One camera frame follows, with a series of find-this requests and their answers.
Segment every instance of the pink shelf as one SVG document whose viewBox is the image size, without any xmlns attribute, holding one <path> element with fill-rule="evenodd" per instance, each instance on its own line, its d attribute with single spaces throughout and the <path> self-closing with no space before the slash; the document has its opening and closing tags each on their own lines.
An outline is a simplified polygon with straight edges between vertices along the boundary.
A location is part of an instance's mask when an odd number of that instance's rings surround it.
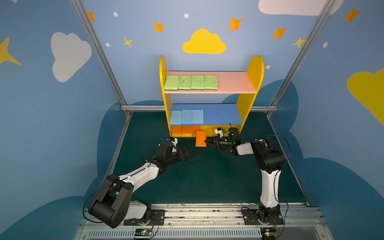
<svg viewBox="0 0 384 240">
<path fill-rule="evenodd" d="M 164 93 L 256 93 L 246 72 L 176 72 L 168 71 L 168 75 L 217 75 L 218 89 L 215 90 L 172 90 Z"/>
</svg>

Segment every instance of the blue wall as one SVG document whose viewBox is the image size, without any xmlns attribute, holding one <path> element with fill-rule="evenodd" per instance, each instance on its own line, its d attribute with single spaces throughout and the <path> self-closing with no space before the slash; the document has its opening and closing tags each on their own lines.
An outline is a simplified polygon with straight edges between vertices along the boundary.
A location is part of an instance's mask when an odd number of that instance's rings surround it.
<svg viewBox="0 0 384 240">
<path fill-rule="evenodd" d="M 0 63 L 0 239 L 71 239 L 126 116 L 93 49 L 68 81 L 53 74 L 54 33 L 89 42 L 70 0 L 2 1 L 0 25 L 21 64 Z"/>
<path fill-rule="evenodd" d="M 159 82 L 159 59 L 165 55 L 170 71 L 246 71 L 253 56 L 264 59 L 262 87 L 283 79 L 299 48 L 292 46 L 305 39 L 316 16 L 271 15 L 261 12 L 258 1 L 196 0 L 178 1 L 105 1 L 84 0 L 106 56 L 120 83 L 128 104 L 140 101 L 163 101 Z M 231 18 L 243 19 L 239 31 L 228 30 Z M 163 33 L 155 24 L 164 23 Z M 271 37 L 276 28 L 287 29 L 281 39 Z M 190 54 L 182 46 L 198 29 L 220 36 L 227 45 L 221 54 Z M 123 45 L 132 40 L 131 46 Z M 261 89 L 255 105 L 269 105 L 279 85 Z M 199 103 L 198 96 L 178 96 L 173 103 Z M 221 103 L 228 95 L 211 94 L 206 103 Z"/>
<path fill-rule="evenodd" d="M 360 14 L 343 20 L 354 8 Z M 325 24 L 271 116 L 291 163 L 335 240 L 382 239 L 384 125 L 348 90 L 355 73 L 384 68 L 383 1 L 345 0 Z"/>
</svg>

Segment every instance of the metal frame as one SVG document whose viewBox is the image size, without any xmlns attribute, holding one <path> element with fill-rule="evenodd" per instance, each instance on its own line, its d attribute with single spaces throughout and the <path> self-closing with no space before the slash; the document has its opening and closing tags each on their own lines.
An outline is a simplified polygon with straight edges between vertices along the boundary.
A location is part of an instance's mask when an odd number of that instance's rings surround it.
<svg viewBox="0 0 384 240">
<path fill-rule="evenodd" d="M 153 204 L 152 209 L 164 209 L 164 225 L 159 227 L 157 238 L 248 238 L 258 237 L 260 228 L 273 225 L 245 225 L 241 207 L 258 209 L 255 203 L 234 203 L 234 204 Z M 281 212 L 285 213 L 287 207 L 281 204 Z M 96 220 L 86 212 L 86 217 Z M 310 229 L 312 233 L 318 234 L 320 239 L 333 240 L 329 233 L 325 220 L 319 208 L 307 207 L 305 203 L 289 203 L 289 210 L 286 214 L 285 228 L 294 231 Z M 84 239 L 132 239 L 136 228 L 142 226 L 124 226 L 120 224 L 117 228 L 111 229 L 103 223 L 91 223 L 83 219 L 76 233 L 75 240 Z M 289 234 L 284 239 L 291 239 Z"/>
<path fill-rule="evenodd" d="M 251 112 L 275 112 L 277 106 L 252 106 Z M 123 111 L 165 111 L 164 105 L 123 105 Z"/>
<path fill-rule="evenodd" d="M 80 18 L 81 23 L 84 26 L 85 32 L 87 33 L 89 39 L 91 40 L 91 43 L 93 45 L 93 48 L 97 54 L 97 56 L 100 59 L 101 65 L 104 68 L 105 73 L 107 74 L 107 77 L 109 81 L 111 82 L 111 85 L 113 87 L 113 90 L 116 93 L 116 96 L 118 97 L 121 105 L 127 105 L 127 102 L 125 101 L 124 95 L 121 91 L 121 88 L 119 86 L 119 83 L 116 79 L 116 76 L 114 75 L 111 65 L 109 64 L 109 61 L 104 53 L 104 50 L 101 46 L 101 43 L 99 41 L 99 38 L 97 37 L 97 34 L 95 32 L 95 29 L 93 28 L 93 25 L 88 17 L 87 11 L 85 9 L 85 6 L 83 4 L 82 0 L 71 0 L 77 15 Z M 131 112 L 126 112 L 127 116 L 129 117 L 131 115 Z"/>
<path fill-rule="evenodd" d="M 122 146 L 122 143 L 123 143 L 123 141 L 124 141 L 125 134 L 127 133 L 128 125 L 129 125 L 130 121 L 131 121 L 131 118 L 130 118 L 130 117 L 127 117 L 127 120 L 125 121 L 124 127 L 123 127 L 123 129 L 122 129 L 122 132 L 121 132 L 121 135 L 120 135 L 118 144 L 116 145 L 115 152 L 113 153 L 111 162 L 109 163 L 107 172 L 105 173 L 104 179 L 105 179 L 108 175 L 113 174 L 113 171 L 114 171 L 115 166 L 116 166 L 116 162 L 117 162 L 118 157 L 119 157 L 119 154 L 120 154 L 121 146 Z"/>
<path fill-rule="evenodd" d="M 271 125 L 271 128 L 272 128 L 272 130 L 273 130 L 274 135 L 277 135 L 277 133 L 276 133 L 276 131 L 275 131 L 275 128 L 274 128 L 273 125 L 272 125 L 271 120 L 270 120 L 269 118 L 267 118 L 267 119 L 268 119 L 269 124 Z M 280 149 L 283 151 L 283 154 L 284 154 L 285 158 L 288 159 L 288 156 L 287 156 L 287 154 L 286 154 L 286 152 L 285 152 L 285 150 L 284 150 L 284 148 L 283 148 L 283 145 L 282 145 L 281 142 L 280 142 L 280 138 L 279 138 L 278 136 L 276 136 L 276 138 L 277 138 L 277 141 L 279 142 Z M 299 187 L 300 187 L 301 191 L 302 191 L 303 194 L 304 194 L 305 201 L 306 201 L 305 204 L 309 207 L 310 204 L 308 203 L 307 196 L 305 195 L 304 190 L 303 190 L 303 188 L 301 187 L 301 184 L 300 184 L 300 182 L 299 182 L 299 179 L 297 178 L 296 173 L 295 173 L 295 171 L 294 171 L 293 168 L 292 168 L 291 162 L 288 161 L 288 164 L 289 164 L 289 167 L 291 168 L 291 171 L 292 171 L 293 175 L 295 176 L 295 179 L 296 179 L 297 184 L 299 184 Z"/>
<path fill-rule="evenodd" d="M 321 29 L 323 28 L 325 22 L 327 21 L 329 17 L 329 13 L 331 11 L 331 8 L 336 0 L 327 0 L 327 2 L 324 4 L 322 10 L 320 11 L 319 16 L 317 17 L 316 21 L 314 22 L 310 32 L 307 35 L 306 41 L 304 42 L 304 46 L 300 48 L 299 53 L 297 54 L 295 60 L 293 61 L 293 64 L 291 68 L 289 69 L 287 75 L 285 76 L 283 82 L 281 83 L 279 89 L 277 90 L 275 96 L 272 99 L 271 106 L 277 106 L 279 103 L 281 97 L 287 90 L 289 84 L 291 83 L 293 77 L 295 76 L 297 70 L 299 69 L 300 65 L 302 64 L 305 56 L 311 49 L 313 43 L 315 42 L 317 36 L 319 35 Z M 269 118 L 271 116 L 272 112 L 267 112 L 267 117 Z"/>
</svg>

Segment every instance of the green sponge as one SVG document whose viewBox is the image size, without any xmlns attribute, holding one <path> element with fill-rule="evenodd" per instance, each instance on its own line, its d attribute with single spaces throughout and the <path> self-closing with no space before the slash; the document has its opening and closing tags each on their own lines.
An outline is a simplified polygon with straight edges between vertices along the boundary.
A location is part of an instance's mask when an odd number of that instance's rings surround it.
<svg viewBox="0 0 384 240">
<path fill-rule="evenodd" d="M 205 76 L 205 89 L 217 90 L 217 75 Z"/>
<path fill-rule="evenodd" d="M 167 75 L 166 82 L 164 84 L 164 90 L 177 90 L 179 84 L 178 75 Z"/>
<path fill-rule="evenodd" d="M 204 90 L 204 75 L 192 75 L 192 89 Z"/>
<path fill-rule="evenodd" d="M 191 90 L 192 76 L 191 75 L 180 75 L 178 89 Z"/>
</svg>

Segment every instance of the sponge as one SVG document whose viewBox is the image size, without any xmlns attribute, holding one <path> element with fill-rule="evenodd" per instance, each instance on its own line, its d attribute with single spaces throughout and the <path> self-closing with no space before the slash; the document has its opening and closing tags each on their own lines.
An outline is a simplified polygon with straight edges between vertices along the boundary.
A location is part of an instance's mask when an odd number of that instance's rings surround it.
<svg viewBox="0 0 384 240">
<path fill-rule="evenodd" d="M 192 89 L 204 90 L 205 80 L 204 75 L 192 75 Z"/>
<path fill-rule="evenodd" d="M 192 110 L 193 117 L 192 117 L 192 123 L 194 124 L 203 124 L 204 123 L 204 110 Z"/>
<path fill-rule="evenodd" d="M 182 115 L 182 111 L 171 111 L 169 124 L 181 125 L 181 115 Z"/>
<path fill-rule="evenodd" d="M 183 109 L 181 110 L 182 114 L 181 114 L 181 123 L 182 124 L 192 124 L 192 120 L 193 120 L 193 110 L 190 110 L 190 109 Z"/>
<path fill-rule="evenodd" d="M 205 89 L 217 90 L 217 75 L 205 76 Z"/>
<path fill-rule="evenodd" d="M 192 137 L 196 137 L 196 131 L 200 130 L 200 126 L 192 126 L 191 130 L 192 130 Z"/>
<path fill-rule="evenodd" d="M 179 75 L 167 75 L 164 83 L 164 90 L 177 90 L 179 84 Z"/>
<path fill-rule="evenodd" d="M 181 126 L 181 134 L 192 134 L 191 126 Z"/>
<path fill-rule="evenodd" d="M 172 134 L 181 134 L 181 126 L 172 126 Z"/>
<path fill-rule="evenodd" d="M 207 134 L 205 131 L 196 131 L 196 147 L 206 147 L 207 144 L 204 142 L 207 139 Z"/>
<path fill-rule="evenodd" d="M 192 76 L 191 75 L 180 75 L 178 89 L 191 90 Z"/>
</svg>

